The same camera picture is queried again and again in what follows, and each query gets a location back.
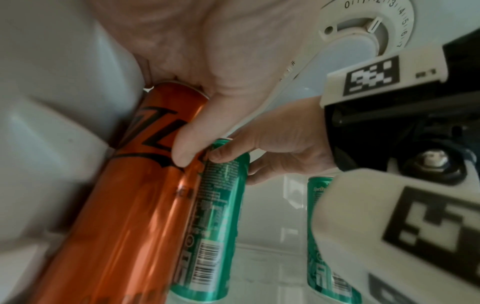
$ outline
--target can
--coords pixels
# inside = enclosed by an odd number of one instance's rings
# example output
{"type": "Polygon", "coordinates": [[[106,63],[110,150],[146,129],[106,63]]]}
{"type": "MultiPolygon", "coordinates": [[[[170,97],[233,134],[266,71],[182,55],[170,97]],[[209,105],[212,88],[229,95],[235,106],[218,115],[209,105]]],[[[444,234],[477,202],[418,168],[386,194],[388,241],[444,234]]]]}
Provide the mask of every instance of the can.
{"type": "Polygon", "coordinates": [[[148,93],[32,304],[165,302],[206,161],[179,168],[172,144],[207,100],[178,83],[148,93]]]}
{"type": "MultiPolygon", "coordinates": [[[[216,140],[218,148],[228,139],[216,140]]],[[[214,302],[229,291],[242,198],[250,164],[245,153],[223,164],[207,161],[171,291],[193,302],[214,302]]]]}
{"type": "Polygon", "coordinates": [[[317,293],[342,303],[361,304],[361,294],[342,277],[333,272],[322,259],[312,234],[312,213],[316,202],[333,180],[331,177],[312,177],[307,184],[307,282],[317,293]]]}

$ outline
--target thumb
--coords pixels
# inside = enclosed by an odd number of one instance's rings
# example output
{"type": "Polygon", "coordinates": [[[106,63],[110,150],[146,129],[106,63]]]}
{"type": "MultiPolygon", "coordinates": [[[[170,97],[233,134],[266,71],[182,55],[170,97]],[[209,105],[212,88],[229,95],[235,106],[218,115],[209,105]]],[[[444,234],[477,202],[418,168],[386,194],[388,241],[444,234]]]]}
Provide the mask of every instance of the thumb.
{"type": "Polygon", "coordinates": [[[225,135],[259,105],[249,106],[243,98],[214,95],[192,122],[178,131],[171,150],[173,162],[179,167],[188,166],[199,151],[225,135]]]}

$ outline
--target sprite can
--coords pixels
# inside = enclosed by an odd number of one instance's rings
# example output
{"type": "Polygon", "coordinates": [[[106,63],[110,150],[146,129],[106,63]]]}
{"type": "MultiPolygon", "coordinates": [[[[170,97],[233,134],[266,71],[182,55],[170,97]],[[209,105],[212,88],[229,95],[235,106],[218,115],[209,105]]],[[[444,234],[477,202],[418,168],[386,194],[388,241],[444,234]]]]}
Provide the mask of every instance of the sprite can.
{"type": "Polygon", "coordinates": [[[311,230],[312,213],[318,199],[333,180],[331,177],[312,177],[307,185],[307,282],[316,293],[342,303],[360,304],[362,296],[338,274],[333,272],[320,255],[311,230]]]}
{"type": "MultiPolygon", "coordinates": [[[[229,139],[216,140],[218,148],[229,139]]],[[[171,291],[194,302],[214,302],[229,291],[238,221],[250,155],[223,164],[207,161],[171,291]]]]}

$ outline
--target qr code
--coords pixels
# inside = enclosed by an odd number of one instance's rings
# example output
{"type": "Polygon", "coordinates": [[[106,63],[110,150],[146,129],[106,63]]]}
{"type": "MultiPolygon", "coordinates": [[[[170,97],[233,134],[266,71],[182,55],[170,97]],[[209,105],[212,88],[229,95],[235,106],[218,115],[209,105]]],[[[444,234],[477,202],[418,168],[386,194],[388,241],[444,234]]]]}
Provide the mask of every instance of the qr code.
{"type": "Polygon", "coordinates": [[[383,240],[480,287],[480,205],[406,187],[383,240]]]}
{"type": "Polygon", "coordinates": [[[395,56],[348,72],[343,95],[378,89],[400,82],[399,57],[395,56]]]}

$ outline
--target dial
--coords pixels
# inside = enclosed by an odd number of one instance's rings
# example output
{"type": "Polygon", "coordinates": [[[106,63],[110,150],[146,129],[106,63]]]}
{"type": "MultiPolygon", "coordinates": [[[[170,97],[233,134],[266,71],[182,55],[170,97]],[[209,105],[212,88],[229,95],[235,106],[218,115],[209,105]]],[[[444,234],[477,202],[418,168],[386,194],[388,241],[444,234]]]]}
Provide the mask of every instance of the dial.
{"type": "Polygon", "coordinates": [[[404,48],[414,27],[409,0],[334,0],[323,7],[320,15],[318,32],[325,41],[334,40],[349,25],[364,27],[368,33],[385,28],[387,37],[380,33],[377,36],[385,43],[382,53],[404,48]]]}

